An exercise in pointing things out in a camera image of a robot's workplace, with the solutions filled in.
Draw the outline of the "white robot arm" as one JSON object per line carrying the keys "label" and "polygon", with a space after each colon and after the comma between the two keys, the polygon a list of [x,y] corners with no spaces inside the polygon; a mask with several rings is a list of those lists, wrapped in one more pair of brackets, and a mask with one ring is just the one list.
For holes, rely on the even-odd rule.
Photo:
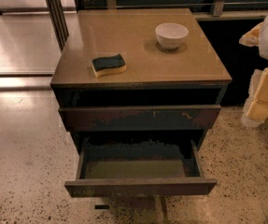
{"label": "white robot arm", "polygon": [[[241,45],[257,47],[268,60],[268,15],[239,39]],[[241,122],[246,127],[258,127],[268,119],[268,67],[256,69],[251,77],[248,97],[243,107]]]}

